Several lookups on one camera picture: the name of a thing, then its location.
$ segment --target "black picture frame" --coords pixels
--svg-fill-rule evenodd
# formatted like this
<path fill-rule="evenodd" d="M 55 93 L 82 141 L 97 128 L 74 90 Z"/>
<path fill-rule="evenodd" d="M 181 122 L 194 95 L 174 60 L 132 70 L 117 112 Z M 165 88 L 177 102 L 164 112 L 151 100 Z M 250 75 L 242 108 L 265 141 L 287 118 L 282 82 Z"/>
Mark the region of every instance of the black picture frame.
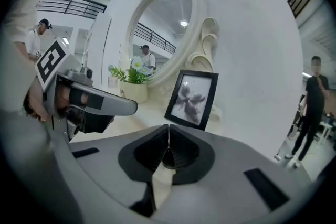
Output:
<path fill-rule="evenodd" d="M 208 96 L 207 96 L 207 99 L 206 99 L 204 112 L 203 112 L 203 115 L 202 115 L 202 118 L 200 120 L 199 125 L 172 115 L 172 110 L 173 110 L 173 107 L 175 106 L 175 103 L 177 101 L 178 92 L 180 90 L 181 83 L 183 81 L 184 76 L 195 76 L 195 77 L 198 77 L 198 78 L 210 78 L 211 79 L 211 84 L 210 84 Z M 205 128 L 206 128 L 206 124 L 208 122 L 209 116 L 210 116 L 212 104 L 214 102 L 217 82 L 218 82 L 218 74 L 217 73 L 192 71 L 192 70 L 181 70 L 180 74 L 179 74 L 179 77 L 177 78 L 175 88 L 173 90 L 173 93 L 172 93 L 172 96 L 170 98 L 170 101 L 169 101 L 169 104 L 168 104 L 168 107 L 167 107 L 167 110 L 166 110 L 166 113 L 165 113 L 164 117 L 168 120 L 171 120 L 171 121 L 179 124 L 179 125 L 186 126 L 186 127 L 192 127 L 192 128 L 196 128 L 196 129 L 204 131 Z"/>

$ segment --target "sneaker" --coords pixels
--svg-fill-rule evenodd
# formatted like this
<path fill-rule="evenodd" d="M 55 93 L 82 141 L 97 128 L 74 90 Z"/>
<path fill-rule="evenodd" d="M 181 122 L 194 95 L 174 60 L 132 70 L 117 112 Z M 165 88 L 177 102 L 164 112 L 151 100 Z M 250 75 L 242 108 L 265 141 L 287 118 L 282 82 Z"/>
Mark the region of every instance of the sneaker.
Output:
<path fill-rule="evenodd" d="M 286 159 L 292 159 L 294 157 L 294 155 L 292 155 L 291 153 L 287 153 L 286 155 L 285 155 L 285 158 Z"/>
<path fill-rule="evenodd" d="M 300 161 L 297 161 L 294 163 L 294 167 L 295 168 L 299 168 L 301 166 L 301 162 Z"/>

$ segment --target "potted plant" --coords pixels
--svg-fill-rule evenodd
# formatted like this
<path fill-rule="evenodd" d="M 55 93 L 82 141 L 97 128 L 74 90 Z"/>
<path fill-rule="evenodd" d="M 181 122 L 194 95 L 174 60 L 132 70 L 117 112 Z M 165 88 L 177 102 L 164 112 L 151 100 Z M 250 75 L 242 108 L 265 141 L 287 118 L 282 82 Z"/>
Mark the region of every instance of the potted plant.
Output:
<path fill-rule="evenodd" d="M 120 80 L 125 80 L 125 72 L 120 67 L 114 67 L 109 65 L 108 70 L 110 71 L 111 76 L 108 77 L 108 87 L 116 88 L 119 87 Z"/>
<path fill-rule="evenodd" d="M 108 88 L 116 88 L 118 76 L 116 73 L 117 68 L 113 65 L 109 65 L 108 70 L 110 72 L 110 76 L 107 77 L 107 87 Z"/>
<path fill-rule="evenodd" d="M 150 74 L 147 67 L 142 66 L 140 57 L 135 57 L 132 60 L 131 68 L 128 70 L 128 76 L 123 76 L 120 79 L 120 94 L 122 97 L 131 99 L 141 104 L 148 98 L 147 84 L 149 79 L 147 76 Z"/>

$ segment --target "man in black shirt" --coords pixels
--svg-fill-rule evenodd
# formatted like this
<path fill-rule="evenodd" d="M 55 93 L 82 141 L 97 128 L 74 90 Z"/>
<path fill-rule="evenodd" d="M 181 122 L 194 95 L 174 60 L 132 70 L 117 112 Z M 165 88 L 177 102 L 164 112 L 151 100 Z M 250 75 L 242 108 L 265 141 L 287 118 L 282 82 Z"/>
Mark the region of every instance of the man in black shirt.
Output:
<path fill-rule="evenodd" d="M 320 74 L 320 57 L 314 56 L 311 59 L 311 71 L 313 72 L 313 76 L 307 80 L 306 86 L 307 111 L 303 127 L 298 139 L 295 142 L 292 153 L 285 155 L 285 158 L 287 159 L 293 158 L 296 151 L 300 148 L 303 138 L 308 133 L 306 144 L 298 157 L 298 161 L 295 163 L 295 167 L 299 167 L 301 165 L 300 161 L 303 160 L 314 139 L 323 115 L 324 100 L 329 97 L 328 79 Z"/>

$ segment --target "green plant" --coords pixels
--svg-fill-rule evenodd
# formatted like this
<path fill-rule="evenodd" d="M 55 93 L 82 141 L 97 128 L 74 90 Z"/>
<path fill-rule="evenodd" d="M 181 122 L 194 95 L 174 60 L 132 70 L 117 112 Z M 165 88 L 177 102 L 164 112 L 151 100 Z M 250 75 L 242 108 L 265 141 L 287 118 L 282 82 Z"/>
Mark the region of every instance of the green plant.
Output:
<path fill-rule="evenodd" d="M 132 83 L 132 84 L 142 84 L 145 81 L 149 81 L 147 76 L 143 73 L 138 72 L 133 67 L 131 67 L 128 71 L 128 80 L 125 82 Z"/>
<path fill-rule="evenodd" d="M 107 70 L 111 73 L 111 76 L 113 77 L 113 69 L 115 69 L 115 67 L 113 67 L 113 65 L 109 65 Z"/>
<path fill-rule="evenodd" d="M 112 77 L 117 77 L 118 79 L 120 79 L 120 81 L 126 81 L 127 76 L 125 74 L 125 71 L 123 71 L 120 67 L 112 67 L 110 71 Z"/>

